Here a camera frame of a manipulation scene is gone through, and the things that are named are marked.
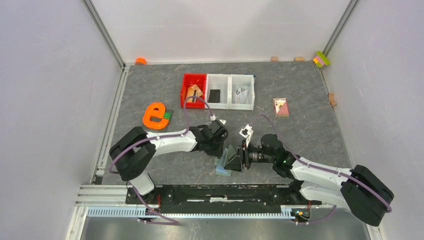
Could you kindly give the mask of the gold credit card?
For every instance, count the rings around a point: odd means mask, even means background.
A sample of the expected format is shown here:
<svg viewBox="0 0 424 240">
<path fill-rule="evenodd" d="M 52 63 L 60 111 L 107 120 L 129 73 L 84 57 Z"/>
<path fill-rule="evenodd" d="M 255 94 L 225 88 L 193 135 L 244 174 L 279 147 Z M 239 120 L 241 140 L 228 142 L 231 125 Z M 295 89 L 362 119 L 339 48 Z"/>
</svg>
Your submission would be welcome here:
<svg viewBox="0 0 424 240">
<path fill-rule="evenodd" d="M 191 85 L 187 88 L 186 98 L 192 97 L 192 96 L 201 97 L 202 95 L 203 95 L 202 90 L 196 84 Z"/>
<path fill-rule="evenodd" d="M 187 100 L 188 103 L 193 103 L 196 101 L 196 99 L 193 99 L 192 96 L 200 97 L 202 95 L 203 95 L 203 92 L 201 91 L 201 89 L 197 85 L 192 85 L 187 88 L 185 99 Z"/>
</svg>

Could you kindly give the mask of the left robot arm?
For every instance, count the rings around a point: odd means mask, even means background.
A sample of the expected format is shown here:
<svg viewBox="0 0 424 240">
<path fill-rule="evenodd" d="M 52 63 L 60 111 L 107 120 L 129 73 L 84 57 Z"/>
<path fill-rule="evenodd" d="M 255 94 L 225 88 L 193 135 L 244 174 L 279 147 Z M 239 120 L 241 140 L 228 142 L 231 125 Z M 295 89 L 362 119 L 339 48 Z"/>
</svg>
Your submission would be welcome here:
<svg viewBox="0 0 424 240">
<path fill-rule="evenodd" d="M 145 204 L 153 203 L 157 190 L 145 171 L 152 158 L 176 152 L 204 152 L 221 157 L 228 130 L 223 119 L 208 125 L 190 126 L 175 132 L 149 132 L 136 126 L 109 150 L 112 167 L 122 181 L 130 182 Z"/>
</svg>

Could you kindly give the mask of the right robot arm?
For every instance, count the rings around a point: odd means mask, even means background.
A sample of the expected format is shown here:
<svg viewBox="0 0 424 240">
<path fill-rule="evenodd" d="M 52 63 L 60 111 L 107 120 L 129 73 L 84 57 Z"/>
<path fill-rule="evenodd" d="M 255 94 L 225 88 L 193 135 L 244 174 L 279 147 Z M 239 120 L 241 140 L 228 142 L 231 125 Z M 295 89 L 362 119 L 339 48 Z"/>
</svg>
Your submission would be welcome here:
<svg viewBox="0 0 424 240">
<path fill-rule="evenodd" d="M 339 168 L 310 161 L 285 149 L 276 134 L 264 135 L 259 146 L 244 139 L 223 166 L 242 172 L 259 163 L 272 164 L 280 177 L 292 180 L 288 198 L 295 204 L 331 204 L 374 227 L 392 211 L 394 193 L 367 167 Z"/>
</svg>

